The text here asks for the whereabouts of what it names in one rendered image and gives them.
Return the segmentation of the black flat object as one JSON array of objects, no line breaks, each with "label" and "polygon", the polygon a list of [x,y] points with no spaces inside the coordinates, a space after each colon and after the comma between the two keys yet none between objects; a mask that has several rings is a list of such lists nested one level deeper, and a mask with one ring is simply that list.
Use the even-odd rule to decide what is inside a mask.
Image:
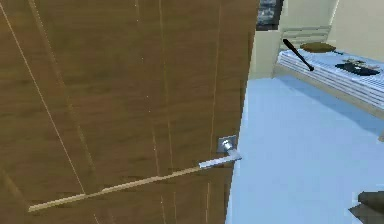
[{"label": "black flat object", "polygon": [[336,64],[335,67],[359,76],[371,76],[379,74],[379,71],[377,70],[361,67],[353,63]]}]

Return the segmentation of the dark window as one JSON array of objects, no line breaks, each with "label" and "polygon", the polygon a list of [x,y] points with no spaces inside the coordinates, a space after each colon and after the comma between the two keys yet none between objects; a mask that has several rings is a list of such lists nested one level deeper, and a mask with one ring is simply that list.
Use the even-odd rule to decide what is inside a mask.
[{"label": "dark window", "polygon": [[257,16],[257,31],[277,30],[284,0],[260,0]]}]

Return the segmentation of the bed with striped white cover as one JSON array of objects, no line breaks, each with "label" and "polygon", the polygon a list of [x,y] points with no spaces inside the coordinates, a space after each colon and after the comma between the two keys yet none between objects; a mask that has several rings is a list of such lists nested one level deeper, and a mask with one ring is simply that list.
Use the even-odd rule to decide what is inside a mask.
[{"label": "bed with striped white cover", "polygon": [[[326,43],[330,30],[330,25],[282,28],[275,75],[278,75],[278,72],[291,72],[296,78],[384,120],[384,62],[346,53],[336,48],[326,53],[310,53],[300,48],[304,43]],[[314,67],[314,71],[310,71],[284,45],[282,42],[284,38],[294,45],[305,60]],[[342,63],[353,63],[377,70],[379,74],[359,76],[335,67],[336,64]]]}]

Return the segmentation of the brown round pillow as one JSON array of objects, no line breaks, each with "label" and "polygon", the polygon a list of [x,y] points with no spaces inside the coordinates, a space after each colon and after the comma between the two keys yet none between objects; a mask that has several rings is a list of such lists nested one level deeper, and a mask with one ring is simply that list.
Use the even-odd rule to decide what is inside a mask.
[{"label": "brown round pillow", "polygon": [[326,53],[335,50],[334,46],[322,42],[304,43],[300,48],[310,53]]}]

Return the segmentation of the black baseball bat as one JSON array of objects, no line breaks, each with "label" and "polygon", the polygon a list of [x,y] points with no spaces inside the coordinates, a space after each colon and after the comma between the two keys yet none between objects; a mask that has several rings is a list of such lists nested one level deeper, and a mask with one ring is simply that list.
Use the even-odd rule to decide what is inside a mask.
[{"label": "black baseball bat", "polygon": [[298,52],[298,50],[294,47],[294,45],[288,39],[282,39],[284,45],[290,49],[307,67],[310,71],[314,71],[314,67],[310,65],[305,58]]}]

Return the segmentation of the brown wooden room door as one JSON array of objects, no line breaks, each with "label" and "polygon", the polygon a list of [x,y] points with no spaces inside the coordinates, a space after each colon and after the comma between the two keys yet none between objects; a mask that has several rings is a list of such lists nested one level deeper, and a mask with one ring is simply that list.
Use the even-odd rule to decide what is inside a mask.
[{"label": "brown wooden room door", "polygon": [[260,0],[0,0],[0,224],[225,224]]}]

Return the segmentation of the dark grey box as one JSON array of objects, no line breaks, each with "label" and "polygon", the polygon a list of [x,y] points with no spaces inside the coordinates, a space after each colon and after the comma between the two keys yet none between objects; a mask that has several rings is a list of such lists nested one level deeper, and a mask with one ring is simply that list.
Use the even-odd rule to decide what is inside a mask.
[{"label": "dark grey box", "polygon": [[384,224],[384,191],[361,192],[349,212],[362,224]]}]

